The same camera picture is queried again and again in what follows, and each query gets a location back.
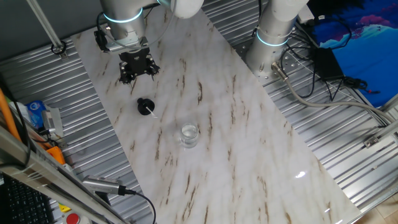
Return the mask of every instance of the black bottle cap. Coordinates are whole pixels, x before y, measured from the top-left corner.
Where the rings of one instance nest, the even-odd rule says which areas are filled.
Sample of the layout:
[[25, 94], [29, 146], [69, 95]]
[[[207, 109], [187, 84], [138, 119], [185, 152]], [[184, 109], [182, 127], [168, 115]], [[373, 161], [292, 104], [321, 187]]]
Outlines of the black bottle cap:
[[138, 112], [142, 115], [148, 115], [150, 114], [150, 111], [153, 111], [155, 109], [155, 103], [150, 99], [139, 98], [137, 100], [137, 103], [138, 103], [137, 107]]

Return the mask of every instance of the clear glass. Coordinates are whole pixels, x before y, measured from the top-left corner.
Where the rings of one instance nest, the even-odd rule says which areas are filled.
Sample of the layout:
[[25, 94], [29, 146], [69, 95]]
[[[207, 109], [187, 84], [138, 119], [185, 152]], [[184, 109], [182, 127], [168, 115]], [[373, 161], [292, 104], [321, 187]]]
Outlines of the clear glass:
[[193, 148], [197, 145], [199, 138], [198, 126], [185, 123], [181, 128], [181, 143], [184, 148]]

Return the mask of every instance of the black keyboard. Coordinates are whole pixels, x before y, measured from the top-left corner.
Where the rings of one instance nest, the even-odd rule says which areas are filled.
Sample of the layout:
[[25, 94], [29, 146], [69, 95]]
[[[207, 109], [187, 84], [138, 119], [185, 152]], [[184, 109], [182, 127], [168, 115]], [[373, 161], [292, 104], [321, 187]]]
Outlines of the black keyboard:
[[10, 224], [48, 224], [53, 222], [49, 198], [18, 180], [4, 175], [0, 185], [2, 220]]

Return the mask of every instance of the white marble surface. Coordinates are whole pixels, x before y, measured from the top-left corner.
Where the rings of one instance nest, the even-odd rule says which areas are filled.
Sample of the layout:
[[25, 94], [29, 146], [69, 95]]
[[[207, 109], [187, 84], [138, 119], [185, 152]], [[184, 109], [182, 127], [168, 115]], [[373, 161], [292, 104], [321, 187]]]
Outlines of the white marble surface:
[[[149, 42], [169, 19], [161, 7], [151, 12]], [[203, 12], [172, 22], [150, 48], [160, 74], [132, 86], [118, 82], [119, 57], [101, 53], [93, 31], [73, 41], [157, 223], [334, 224], [359, 215]], [[141, 97], [159, 118], [138, 113]], [[178, 144], [186, 122], [200, 128], [193, 149]]]

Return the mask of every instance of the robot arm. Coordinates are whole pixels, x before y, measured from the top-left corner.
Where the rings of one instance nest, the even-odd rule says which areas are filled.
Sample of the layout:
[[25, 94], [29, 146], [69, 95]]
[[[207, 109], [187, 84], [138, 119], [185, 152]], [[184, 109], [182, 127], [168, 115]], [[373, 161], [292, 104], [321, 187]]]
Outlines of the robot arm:
[[272, 73], [271, 64], [280, 58], [296, 17], [308, 0], [269, 0], [261, 14], [246, 63], [257, 76]]
[[131, 83], [137, 76], [143, 74], [152, 75], [153, 79], [153, 76], [159, 72], [144, 36], [146, 27], [143, 7], [160, 4], [173, 11], [175, 16], [186, 19], [194, 16], [203, 4], [203, 0], [100, 1], [103, 15], [108, 21], [107, 29], [110, 29], [112, 38], [116, 41], [107, 40], [101, 29], [95, 32], [96, 41], [103, 52], [119, 54], [122, 60], [119, 64], [121, 72], [119, 81], [124, 84]]

